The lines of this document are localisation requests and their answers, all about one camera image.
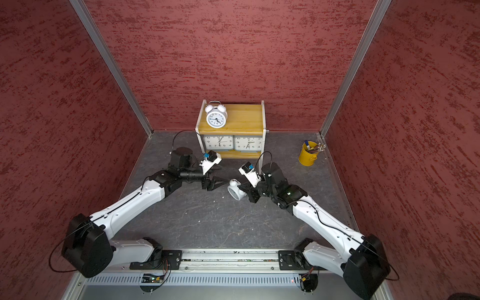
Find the white twin-bell alarm clock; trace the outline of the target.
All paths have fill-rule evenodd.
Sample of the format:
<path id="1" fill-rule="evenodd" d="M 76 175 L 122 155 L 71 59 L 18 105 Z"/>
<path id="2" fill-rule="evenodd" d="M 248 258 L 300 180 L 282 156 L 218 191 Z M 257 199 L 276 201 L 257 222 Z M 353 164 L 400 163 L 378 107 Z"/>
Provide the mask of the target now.
<path id="1" fill-rule="evenodd" d="M 240 189 L 241 183 L 237 179 L 232 179 L 229 182 L 229 186 L 227 187 L 227 190 L 229 194 L 236 200 L 240 201 L 242 200 L 247 194 Z"/>
<path id="2" fill-rule="evenodd" d="M 220 129 L 226 126 L 228 120 L 228 113 L 226 106 L 220 101 L 210 101 L 205 107 L 206 122 L 214 128 Z"/>

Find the grey rectangular alarm clock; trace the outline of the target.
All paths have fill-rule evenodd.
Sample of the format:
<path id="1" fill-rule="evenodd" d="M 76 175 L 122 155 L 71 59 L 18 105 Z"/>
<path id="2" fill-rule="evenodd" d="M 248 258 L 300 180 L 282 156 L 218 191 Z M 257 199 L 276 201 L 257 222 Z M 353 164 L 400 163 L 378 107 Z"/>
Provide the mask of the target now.
<path id="1" fill-rule="evenodd" d="M 233 150 L 235 146 L 234 136 L 205 135 L 203 140 L 207 150 L 229 151 Z"/>
<path id="2" fill-rule="evenodd" d="M 235 136 L 234 149 L 241 152 L 260 152 L 263 148 L 262 136 Z"/>

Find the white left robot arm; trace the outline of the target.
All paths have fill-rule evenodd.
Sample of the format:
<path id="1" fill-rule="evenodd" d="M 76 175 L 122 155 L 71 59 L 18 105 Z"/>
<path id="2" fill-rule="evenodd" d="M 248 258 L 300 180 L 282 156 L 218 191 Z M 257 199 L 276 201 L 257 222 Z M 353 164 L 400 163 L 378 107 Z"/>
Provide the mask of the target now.
<path id="1" fill-rule="evenodd" d="M 197 161 L 190 148 L 179 147 L 171 152 L 166 169 L 147 176 L 142 185 L 111 206 L 90 216 L 72 218 L 66 237 L 60 242 L 61 256 L 85 278 L 93 278 L 111 266 L 130 265 L 135 270 L 165 268 L 163 247 L 150 237 L 134 241 L 115 241 L 115 235 L 150 206 L 180 189 L 183 183 L 200 182 L 204 190 L 212 191 L 227 181 L 213 172 L 222 157 L 207 152 Z"/>

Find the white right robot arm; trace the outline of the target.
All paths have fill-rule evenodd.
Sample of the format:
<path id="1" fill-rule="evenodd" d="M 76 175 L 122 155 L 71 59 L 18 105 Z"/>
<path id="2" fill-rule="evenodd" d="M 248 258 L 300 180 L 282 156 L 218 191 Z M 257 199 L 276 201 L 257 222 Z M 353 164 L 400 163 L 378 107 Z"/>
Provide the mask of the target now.
<path id="1" fill-rule="evenodd" d="M 270 198 L 280 209 L 305 222 L 331 246 L 314 241 L 300 245 L 300 256 L 308 265 L 320 267 L 343 278 L 357 296 L 370 300 L 388 279 L 394 268 L 389 263 L 381 240 L 365 236 L 336 219 L 323 209 L 305 190 L 290 184 L 276 163 L 265 164 L 261 172 L 247 162 L 239 172 L 247 181 L 232 179 L 228 191 L 235 200 L 248 198 L 257 203 Z"/>

